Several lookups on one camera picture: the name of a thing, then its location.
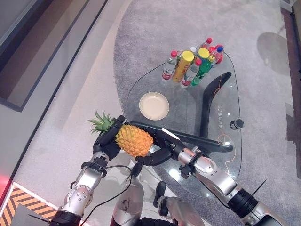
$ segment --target white plate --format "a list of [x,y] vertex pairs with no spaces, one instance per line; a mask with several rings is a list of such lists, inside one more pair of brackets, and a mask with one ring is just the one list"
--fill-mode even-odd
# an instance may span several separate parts
[[141,97],[139,109],[145,118],[156,121],[167,116],[169,103],[162,94],[149,92]]

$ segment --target pineapple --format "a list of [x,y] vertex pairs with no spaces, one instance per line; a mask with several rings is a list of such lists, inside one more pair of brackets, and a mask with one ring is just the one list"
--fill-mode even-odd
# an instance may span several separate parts
[[[88,120],[95,126],[94,129],[91,130],[92,133],[96,131],[105,132],[114,123],[114,120],[110,118],[109,114],[105,115],[103,113],[101,117],[96,111],[95,115],[97,120]],[[153,143],[153,138],[147,132],[136,126],[123,125],[116,135],[116,143],[121,149],[133,157],[146,156]]]

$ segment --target pineapple crown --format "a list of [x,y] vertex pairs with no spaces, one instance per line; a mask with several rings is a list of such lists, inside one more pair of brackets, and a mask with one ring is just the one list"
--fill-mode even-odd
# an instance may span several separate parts
[[110,118],[110,114],[105,115],[105,113],[103,112],[103,116],[101,117],[98,112],[95,112],[95,116],[97,118],[96,119],[90,119],[87,120],[91,123],[93,123],[92,126],[94,126],[94,129],[90,130],[90,132],[94,133],[94,132],[105,132],[107,131],[111,125],[114,124],[114,120]]

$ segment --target glass tabletop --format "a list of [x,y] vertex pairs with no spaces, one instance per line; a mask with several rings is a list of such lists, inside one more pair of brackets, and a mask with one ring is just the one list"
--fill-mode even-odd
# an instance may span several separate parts
[[[214,145],[218,145],[217,149],[201,143],[198,147],[220,169],[236,179],[241,164],[241,130],[230,127],[230,122],[240,118],[237,82],[231,59],[223,53],[223,61],[213,67],[198,86],[185,89],[172,80],[163,81],[163,67],[164,64],[154,68],[131,88],[127,98],[128,120],[213,140]],[[165,118],[152,121],[141,114],[139,101],[148,92],[158,92],[167,98],[169,112]],[[195,143],[185,144],[188,148],[196,146]],[[170,159],[159,167],[193,194],[214,197],[195,177],[182,178],[179,166],[179,162]]]

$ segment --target tile floor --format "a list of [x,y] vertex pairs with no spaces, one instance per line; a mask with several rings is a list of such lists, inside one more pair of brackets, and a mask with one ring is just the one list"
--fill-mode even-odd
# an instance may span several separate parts
[[[14,178],[16,182],[47,201],[59,206],[68,193],[70,182],[80,172],[82,162],[92,156],[96,134],[89,133],[95,110],[122,114],[113,77],[113,49],[120,21],[131,0],[110,0],[78,53],[56,97],[46,113]],[[110,162],[133,166],[127,154]],[[158,180],[143,169],[143,216],[160,218],[152,206]],[[121,191],[125,175],[112,169],[94,192],[86,213],[98,203]],[[88,223],[109,225],[115,201],[94,211]]]

